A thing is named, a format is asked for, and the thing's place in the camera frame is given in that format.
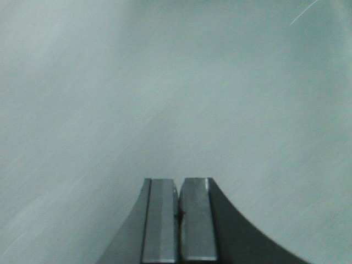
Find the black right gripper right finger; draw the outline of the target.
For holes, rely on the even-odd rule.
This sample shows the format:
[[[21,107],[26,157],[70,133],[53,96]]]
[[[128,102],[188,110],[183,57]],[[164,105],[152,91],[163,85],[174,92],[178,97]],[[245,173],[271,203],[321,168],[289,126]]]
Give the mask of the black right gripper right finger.
[[[212,178],[186,178],[179,209],[182,263],[305,263],[248,221]]]

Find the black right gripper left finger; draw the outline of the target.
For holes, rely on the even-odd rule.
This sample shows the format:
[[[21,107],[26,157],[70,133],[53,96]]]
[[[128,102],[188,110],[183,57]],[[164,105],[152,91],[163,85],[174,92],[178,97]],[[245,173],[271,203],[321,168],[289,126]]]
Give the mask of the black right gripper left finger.
[[[97,263],[179,263],[178,229],[174,181],[147,178],[134,207]]]

